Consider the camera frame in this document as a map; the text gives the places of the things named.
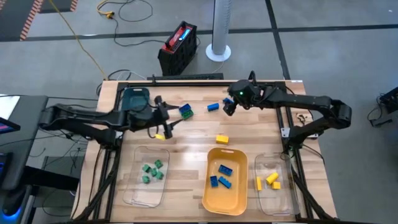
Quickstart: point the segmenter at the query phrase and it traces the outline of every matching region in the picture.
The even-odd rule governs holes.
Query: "gray floor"
[[[213,1],[150,0],[154,16],[135,24],[121,23],[119,32],[173,31],[181,20],[211,29]],[[79,0],[75,12],[65,13],[77,34],[112,34],[114,22],[95,12],[89,0]],[[389,0],[278,0],[272,1],[279,27],[356,26],[398,24],[398,3]],[[130,19],[145,13],[137,2],[123,10]],[[269,28],[264,1],[234,0],[231,28]],[[35,17],[29,37],[70,35],[56,14]],[[167,37],[156,37],[165,40]],[[210,35],[199,36],[201,46],[185,74],[210,73],[221,66],[210,62],[205,47]],[[310,95],[328,95],[353,108],[353,123],[344,130],[328,130],[320,138],[333,200],[342,220],[396,223],[398,214],[398,130],[390,124],[372,128],[366,115],[375,99],[398,85],[398,30],[355,30],[281,33],[290,76],[303,80]],[[148,38],[120,39],[123,43]],[[112,39],[82,41],[106,73],[126,68],[149,77],[160,75],[158,43],[120,47]],[[283,79],[271,33],[230,34],[231,58],[219,70],[225,79],[247,78],[255,70],[259,78]],[[101,74],[73,40],[0,43],[0,92],[96,98]],[[60,101],[95,106],[91,101]],[[64,139],[38,140],[32,155],[46,147],[45,155],[61,156],[72,143]],[[41,167],[44,155],[30,158]],[[38,210],[34,223],[58,220]]]

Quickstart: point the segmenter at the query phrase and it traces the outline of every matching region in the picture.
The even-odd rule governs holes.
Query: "black metal frame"
[[[152,82],[145,82],[145,83],[119,82],[118,87],[117,87],[115,102],[114,102],[114,109],[117,109],[119,107],[119,104],[121,102],[121,95],[125,88],[162,87],[162,86],[229,86],[231,83],[232,82],[162,82],[162,81],[160,81],[160,82],[152,81]],[[280,86],[282,89],[285,90],[285,88],[283,88],[283,87],[285,87],[285,82],[258,82],[258,83],[275,83],[277,86]],[[279,129],[281,129],[284,127],[281,109],[277,108],[276,113],[277,113]],[[290,108],[286,108],[286,113],[287,113],[287,120],[288,120],[289,126],[292,127],[293,126],[293,118],[292,118],[292,113],[290,112]],[[280,139],[281,139],[283,148],[287,149],[288,145],[287,145],[286,141],[283,141],[282,136],[280,137]],[[103,166],[101,169],[101,177],[99,180],[99,186],[102,185],[105,180],[109,162],[110,162],[110,158],[111,158],[111,152],[112,151],[107,150],[105,153],[104,162],[103,162]],[[303,181],[303,183],[305,185],[307,185],[306,181],[305,181],[303,164],[301,161],[299,150],[295,151],[294,153],[296,156],[296,166],[297,166],[298,174],[299,174],[301,180]],[[104,218],[105,220],[110,220],[110,218],[111,218],[115,187],[116,187],[116,179],[114,179],[109,186],[109,194],[108,194],[108,200],[107,200],[107,204],[106,204],[105,218]],[[292,195],[292,197],[293,197],[293,201],[297,201],[297,198],[295,195]],[[305,211],[307,213],[307,217],[313,218],[312,209],[309,206],[309,202],[305,198],[303,198],[303,200],[304,200],[304,204],[305,204]],[[100,207],[101,207],[101,202],[99,204],[97,204],[97,206],[94,210],[94,215],[93,215],[94,220],[98,219],[98,216],[100,213]],[[301,218],[301,214],[298,214],[295,217],[296,217],[296,219],[299,219],[299,218]]]

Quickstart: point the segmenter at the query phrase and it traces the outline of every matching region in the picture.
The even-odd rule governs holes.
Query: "wooden tabletop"
[[[209,80],[208,82],[225,81]],[[286,84],[296,94],[305,94],[302,82],[286,81]],[[98,111],[109,111],[113,108],[117,85],[117,81],[103,83],[98,101]],[[173,130],[173,138],[166,141],[148,138],[147,131],[136,133],[126,131],[124,133],[111,222],[276,222],[295,219],[293,215],[265,215],[259,209],[253,176],[250,171],[248,205],[242,215],[234,217],[211,213],[201,203],[206,178],[206,159],[210,149],[220,146],[239,149],[248,156],[249,167],[253,166],[254,158],[258,154],[271,155],[282,151],[275,110],[260,110],[258,108],[244,110],[242,107],[238,107],[235,114],[229,117],[221,109],[222,99],[227,95],[226,86],[158,86],[148,89],[152,100],[155,96],[161,95],[162,99],[171,105],[182,106],[189,103],[194,115],[189,120],[179,123]],[[207,112],[206,106],[212,103],[219,103],[220,110]],[[308,116],[307,120],[310,121],[310,114],[306,110],[292,108],[292,114],[296,125],[301,125],[296,118],[297,114]],[[169,115],[170,121],[180,119],[178,110],[169,111]],[[285,127],[288,126],[286,119],[284,119],[284,123]],[[229,136],[229,144],[227,146],[216,144],[217,134]],[[305,144],[320,152],[317,140],[306,140]],[[170,152],[169,171],[163,199],[155,208],[133,207],[123,201],[123,193],[132,167],[133,153],[139,146],[167,149]],[[87,147],[81,170],[81,196],[75,217],[88,205],[99,148],[99,144],[94,141],[90,142]],[[98,187],[104,152],[100,156],[96,167],[93,195]],[[322,160],[304,149],[301,150],[301,156],[309,191],[324,210],[335,217],[335,207]],[[107,199],[106,192],[101,204],[100,218],[104,217]],[[302,215],[305,216],[300,193],[298,193],[298,200]]]

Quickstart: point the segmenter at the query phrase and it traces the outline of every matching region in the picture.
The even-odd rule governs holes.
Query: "toy block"
[[[223,103],[234,103],[234,101],[230,100],[229,98],[223,99]]]
[[[187,111],[190,111],[191,106],[187,103],[186,105],[181,106],[178,110],[180,111],[180,114],[183,114]]]
[[[164,176],[163,173],[162,173],[161,171],[158,170],[155,177],[156,177],[157,179],[159,179],[159,180],[162,180],[162,179],[163,179],[163,176]]]
[[[186,120],[186,119],[188,119],[188,118],[190,118],[192,116],[193,116],[193,111],[192,110],[188,110],[188,111],[186,111],[186,112],[181,114],[181,117],[184,120]]]
[[[218,181],[220,182],[220,183],[222,183],[226,188],[228,188],[228,189],[230,189],[231,188],[231,183],[228,181],[228,180],[226,180],[224,177],[220,177],[219,179],[218,179]]]
[[[145,165],[142,167],[142,170],[143,170],[144,172],[150,172],[150,166],[148,166],[147,164],[145,164]]]
[[[211,187],[218,187],[217,176],[211,176],[210,183],[211,183]]]
[[[277,172],[271,174],[269,177],[267,177],[266,181],[267,184],[271,185],[277,178],[278,178],[279,174]]]
[[[160,169],[160,168],[163,166],[162,161],[156,160],[156,161],[155,161],[155,166],[156,166],[156,168]]]
[[[143,181],[144,184],[149,184],[150,179],[149,179],[148,176],[145,175],[145,176],[142,176],[142,181]]]
[[[153,177],[156,176],[156,174],[157,174],[156,168],[151,169],[151,170],[150,170],[150,174],[151,174]]]
[[[218,168],[218,172],[225,174],[227,176],[230,176],[232,174],[232,169],[230,169],[224,165],[220,165],[220,168]]]
[[[155,134],[155,138],[163,140],[163,141],[166,140],[166,138],[161,134]]]
[[[218,110],[218,103],[212,104],[212,105],[208,105],[207,106],[207,111],[213,111],[213,110]]]
[[[274,190],[279,190],[280,189],[280,182],[278,181],[273,181],[271,188]]]
[[[260,191],[262,190],[262,186],[261,186],[261,177],[257,177],[257,190]]]
[[[228,136],[217,135],[216,142],[218,144],[228,144]]]

